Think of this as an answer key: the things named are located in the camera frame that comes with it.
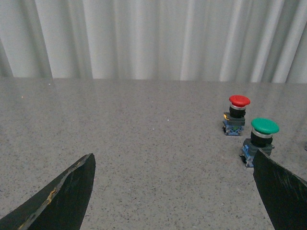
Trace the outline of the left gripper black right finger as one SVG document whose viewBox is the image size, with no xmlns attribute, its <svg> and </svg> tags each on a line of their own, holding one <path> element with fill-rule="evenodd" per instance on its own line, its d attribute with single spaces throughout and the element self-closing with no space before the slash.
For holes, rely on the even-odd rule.
<svg viewBox="0 0 307 230">
<path fill-rule="evenodd" d="M 257 150 L 254 179 L 276 230 L 307 228 L 307 182 Z"/>
</svg>

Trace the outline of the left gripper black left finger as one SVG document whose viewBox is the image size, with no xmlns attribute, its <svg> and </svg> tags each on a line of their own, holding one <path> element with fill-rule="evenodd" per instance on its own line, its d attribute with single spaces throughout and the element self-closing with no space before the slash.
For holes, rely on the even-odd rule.
<svg viewBox="0 0 307 230">
<path fill-rule="evenodd" d="M 94 154 L 87 154 L 11 213 L 2 230 L 78 230 L 92 194 Z"/>
</svg>

